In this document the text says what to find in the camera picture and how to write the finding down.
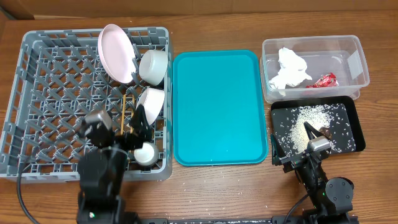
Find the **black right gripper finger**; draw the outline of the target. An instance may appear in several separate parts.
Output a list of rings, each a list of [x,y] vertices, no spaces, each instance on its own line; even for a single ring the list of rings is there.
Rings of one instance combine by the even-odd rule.
[[[309,140],[318,138],[322,136],[322,133],[316,130],[311,124],[309,124],[307,121],[303,123],[305,131],[307,133],[307,136]]]
[[[281,165],[282,162],[280,161],[280,159],[285,156],[285,153],[274,134],[271,134],[271,146],[272,146],[272,164]]]

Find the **grey bowl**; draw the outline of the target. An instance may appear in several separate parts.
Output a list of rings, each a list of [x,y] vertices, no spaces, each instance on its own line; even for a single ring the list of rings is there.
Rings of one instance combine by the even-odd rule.
[[[167,52],[148,50],[141,58],[139,76],[147,83],[157,86],[164,79],[167,66]]]

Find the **large white plate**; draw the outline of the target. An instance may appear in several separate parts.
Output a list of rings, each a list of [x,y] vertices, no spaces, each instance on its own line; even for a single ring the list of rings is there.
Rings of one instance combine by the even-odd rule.
[[[132,82],[136,72],[134,49],[127,34],[115,24],[108,24],[98,37],[98,55],[106,73],[123,84]]]

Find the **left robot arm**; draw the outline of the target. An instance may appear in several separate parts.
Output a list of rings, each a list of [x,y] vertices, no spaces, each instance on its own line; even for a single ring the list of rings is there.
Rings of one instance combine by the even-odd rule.
[[[97,147],[79,159],[80,175],[77,223],[138,224],[137,213],[125,211],[120,196],[129,151],[142,147],[149,138],[146,112],[139,105],[130,122],[137,131],[117,135],[113,119],[106,110],[94,111],[81,122],[78,135],[88,138]]]

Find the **grey dishwasher rack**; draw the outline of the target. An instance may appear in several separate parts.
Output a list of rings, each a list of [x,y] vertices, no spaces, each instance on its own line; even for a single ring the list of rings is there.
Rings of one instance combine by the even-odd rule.
[[[76,129],[91,111],[105,109],[120,134],[126,94],[124,133],[130,132],[132,95],[149,84],[137,72],[122,84],[107,75],[98,55],[99,29],[35,30],[21,43],[4,124],[1,177],[24,183],[79,179],[78,161],[95,146]]]

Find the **wooden chopstick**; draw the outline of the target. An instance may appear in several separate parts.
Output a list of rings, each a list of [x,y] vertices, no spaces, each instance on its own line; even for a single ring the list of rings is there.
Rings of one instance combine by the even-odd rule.
[[[133,121],[133,117],[134,117],[134,113],[135,113],[135,107],[136,107],[135,102],[136,102],[136,99],[135,99],[134,95],[132,95],[132,101],[131,101],[131,119],[130,119],[130,121],[129,121],[129,127],[130,127],[130,133],[131,133],[131,134],[133,133],[133,130],[134,130],[134,128],[133,128],[133,126],[132,126],[132,121]]]
[[[121,115],[121,130],[120,134],[124,134],[124,116],[125,116],[125,109],[126,108],[126,94],[123,95],[123,100],[122,100],[122,115]]]

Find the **clear plastic bin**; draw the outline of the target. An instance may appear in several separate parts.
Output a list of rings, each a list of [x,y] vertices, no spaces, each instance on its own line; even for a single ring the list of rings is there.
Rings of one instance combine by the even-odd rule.
[[[273,98],[269,95],[267,72],[264,69],[267,59],[275,58],[277,61],[278,50],[282,47],[293,50],[306,61],[307,73],[313,80],[304,81],[296,88],[287,87],[284,90],[285,97]],[[328,73],[335,74],[338,86],[306,88]],[[268,103],[339,95],[355,100],[359,97],[360,89],[370,83],[366,57],[359,38],[355,35],[267,39],[262,43],[261,80],[263,95]]]

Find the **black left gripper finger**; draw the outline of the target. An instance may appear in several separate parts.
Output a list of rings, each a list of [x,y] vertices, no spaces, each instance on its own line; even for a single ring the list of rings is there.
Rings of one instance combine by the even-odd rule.
[[[82,123],[79,127],[77,134],[79,138],[90,138],[92,127],[88,123]]]
[[[150,130],[150,124],[146,118],[146,112],[143,105],[138,105],[130,122],[132,133],[136,136],[151,136],[152,131]]]

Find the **pink bowl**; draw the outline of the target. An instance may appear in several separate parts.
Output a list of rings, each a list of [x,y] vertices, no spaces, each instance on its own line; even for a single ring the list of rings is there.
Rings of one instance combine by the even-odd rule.
[[[142,105],[148,124],[153,124],[164,105],[165,92],[155,88],[146,88],[139,97],[137,105]]]

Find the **brown food scrap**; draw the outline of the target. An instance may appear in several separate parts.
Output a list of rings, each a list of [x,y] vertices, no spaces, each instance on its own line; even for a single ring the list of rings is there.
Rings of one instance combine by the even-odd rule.
[[[332,139],[332,133],[330,131],[329,128],[327,127],[321,127],[319,132],[321,132],[326,138],[328,138],[329,140]]]

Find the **white cup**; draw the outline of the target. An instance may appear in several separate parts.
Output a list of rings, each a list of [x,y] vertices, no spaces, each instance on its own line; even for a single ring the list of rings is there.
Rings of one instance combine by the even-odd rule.
[[[134,159],[140,166],[153,166],[159,159],[159,150],[151,142],[144,142],[142,147],[134,150]]]

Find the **black tray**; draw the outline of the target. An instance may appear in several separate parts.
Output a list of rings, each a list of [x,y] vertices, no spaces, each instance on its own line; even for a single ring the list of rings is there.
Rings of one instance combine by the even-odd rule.
[[[271,105],[273,134],[287,156],[307,148],[309,138],[303,123],[332,133],[331,153],[363,151],[366,143],[354,101],[348,96],[278,101]]]

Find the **white napkin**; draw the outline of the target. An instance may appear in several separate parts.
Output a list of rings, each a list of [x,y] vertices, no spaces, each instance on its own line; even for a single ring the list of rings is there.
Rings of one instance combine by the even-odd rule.
[[[293,50],[282,47],[278,50],[278,59],[266,60],[267,79],[269,85],[269,95],[275,97],[285,97],[285,89],[296,88],[304,81],[313,80],[307,73],[308,65],[306,61],[298,56]]]

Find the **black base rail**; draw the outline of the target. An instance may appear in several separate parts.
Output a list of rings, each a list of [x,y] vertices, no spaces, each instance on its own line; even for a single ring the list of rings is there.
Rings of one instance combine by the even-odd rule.
[[[261,219],[182,219],[182,220],[168,220],[166,218],[140,218],[142,224],[282,224],[284,223],[284,216],[275,216],[272,218],[261,218]],[[300,216],[290,217],[287,222],[288,224],[304,224],[310,223],[304,221]],[[358,217],[349,216],[348,220],[344,221],[330,221],[330,222],[318,222],[318,223],[352,223],[359,224]]]

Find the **teal plastic tray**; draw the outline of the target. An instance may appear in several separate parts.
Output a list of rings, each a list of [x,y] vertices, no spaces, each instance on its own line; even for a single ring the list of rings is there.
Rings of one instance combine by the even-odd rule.
[[[219,50],[178,55],[172,126],[174,156],[183,166],[261,163],[269,148],[256,54]]]

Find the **red snack wrapper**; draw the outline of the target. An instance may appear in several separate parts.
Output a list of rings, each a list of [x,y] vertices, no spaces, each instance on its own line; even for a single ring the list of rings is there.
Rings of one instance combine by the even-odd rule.
[[[322,87],[334,87],[338,86],[338,82],[336,80],[336,76],[334,73],[328,73],[322,76],[319,80],[317,80],[312,85],[307,85],[306,88],[322,88]]]

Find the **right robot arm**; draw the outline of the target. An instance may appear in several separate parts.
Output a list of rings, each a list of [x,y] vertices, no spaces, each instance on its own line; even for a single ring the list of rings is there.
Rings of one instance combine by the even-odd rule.
[[[274,134],[271,134],[272,164],[283,166],[285,173],[294,171],[306,194],[285,216],[273,216],[272,223],[358,224],[353,209],[354,184],[345,177],[328,179],[322,160],[330,155],[331,142],[308,122],[303,124],[309,138],[300,154],[287,156]]]

